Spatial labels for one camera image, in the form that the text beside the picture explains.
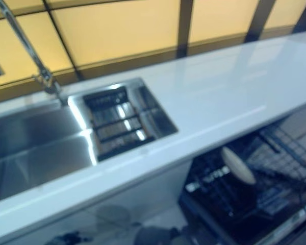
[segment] yellow glass panel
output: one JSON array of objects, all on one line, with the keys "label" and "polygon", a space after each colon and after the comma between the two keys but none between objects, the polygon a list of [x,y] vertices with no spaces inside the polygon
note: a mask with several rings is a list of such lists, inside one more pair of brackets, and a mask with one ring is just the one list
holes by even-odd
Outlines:
[{"label": "yellow glass panel", "polygon": [[306,0],[276,0],[264,28],[295,25],[305,7]]},{"label": "yellow glass panel", "polygon": [[79,65],[176,46],[180,0],[145,0],[55,10]]},{"label": "yellow glass panel", "polygon": [[[61,44],[47,13],[17,17],[36,52],[51,71],[71,67],[71,63]],[[0,20],[0,85],[37,74],[37,67],[8,22]]]},{"label": "yellow glass panel", "polygon": [[194,1],[189,42],[246,33],[258,0]]},{"label": "yellow glass panel", "polygon": [[41,0],[5,0],[5,3],[14,14],[44,10]]}]

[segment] white countertop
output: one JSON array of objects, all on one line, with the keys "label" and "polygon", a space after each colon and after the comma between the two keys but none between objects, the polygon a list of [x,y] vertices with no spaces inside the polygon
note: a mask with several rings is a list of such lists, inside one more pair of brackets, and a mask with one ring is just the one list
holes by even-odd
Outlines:
[{"label": "white countertop", "polygon": [[[96,78],[64,91],[73,94],[135,77],[144,80],[179,131],[0,201],[0,238],[306,104],[306,33]],[[40,92],[3,102],[0,114],[49,99]]]}]

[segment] kitchen sink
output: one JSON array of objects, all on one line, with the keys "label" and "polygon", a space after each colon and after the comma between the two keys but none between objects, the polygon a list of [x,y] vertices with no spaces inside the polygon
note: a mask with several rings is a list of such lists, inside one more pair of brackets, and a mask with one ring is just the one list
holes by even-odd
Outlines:
[{"label": "kitchen sink", "polygon": [[0,117],[0,200],[177,132],[140,78]]}]

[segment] cabinet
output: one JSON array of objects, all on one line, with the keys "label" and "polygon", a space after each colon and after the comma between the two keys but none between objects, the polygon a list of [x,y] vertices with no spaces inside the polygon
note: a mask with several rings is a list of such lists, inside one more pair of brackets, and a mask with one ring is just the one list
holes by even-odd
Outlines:
[{"label": "cabinet", "polygon": [[97,197],[94,204],[4,244],[45,245],[56,236],[74,231],[93,237],[91,244],[122,235],[134,224],[177,203],[190,163],[190,160],[179,162],[105,200]]}]

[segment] sink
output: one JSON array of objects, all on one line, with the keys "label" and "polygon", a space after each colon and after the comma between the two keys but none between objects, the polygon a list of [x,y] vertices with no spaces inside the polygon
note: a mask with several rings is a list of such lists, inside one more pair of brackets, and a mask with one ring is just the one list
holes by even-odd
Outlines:
[{"label": "sink", "polygon": [[0,200],[177,132],[140,78],[0,117]]}]

